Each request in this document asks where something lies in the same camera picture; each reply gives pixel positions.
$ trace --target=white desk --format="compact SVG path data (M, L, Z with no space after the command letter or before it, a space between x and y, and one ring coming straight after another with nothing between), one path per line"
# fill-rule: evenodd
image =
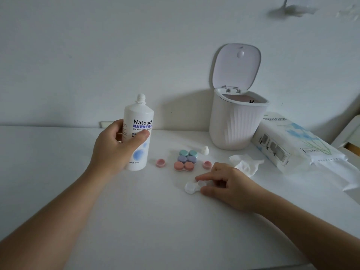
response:
M101 129L0 127L0 239L86 168ZM173 170L180 149L209 146L200 160L227 162L207 132L153 131L148 165L122 172L106 187L65 269L259 269L306 263L272 224L254 214L188 195L184 185L205 172ZM167 166L155 167L164 158ZM312 214L360 237L360 206L316 172L284 177L268 160L253 180Z

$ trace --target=white plastic bottle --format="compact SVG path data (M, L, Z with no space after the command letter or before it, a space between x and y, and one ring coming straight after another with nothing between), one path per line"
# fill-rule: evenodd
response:
M135 104L126 106L124 111L121 142L130 140L144 129L150 132L148 139L134 151L129 163L126 165L125 168L129 171L139 171L145 168L148 159L154 111L145 104L145 95L139 94Z

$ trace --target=white bottle cap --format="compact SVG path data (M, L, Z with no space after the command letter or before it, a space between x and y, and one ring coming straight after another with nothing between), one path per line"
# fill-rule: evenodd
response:
M145 95L144 94L137 95L137 100L135 102L136 103L141 103L141 104L146 104Z

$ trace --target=left hand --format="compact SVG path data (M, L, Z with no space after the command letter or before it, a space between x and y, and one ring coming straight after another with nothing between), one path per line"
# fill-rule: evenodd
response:
M124 169L134 151L149 137L149 131L142 130L128 142L118 142L117 135L122 132L123 121L114 121L100 133L94 145L89 170L104 177L113 177Z

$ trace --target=right hand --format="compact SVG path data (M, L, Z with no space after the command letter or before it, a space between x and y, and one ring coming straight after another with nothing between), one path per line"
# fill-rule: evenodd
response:
M215 186L203 186L201 193L222 200L241 211L256 211L261 198L268 192L237 168L225 163L215 163L211 172L195 179L212 180Z

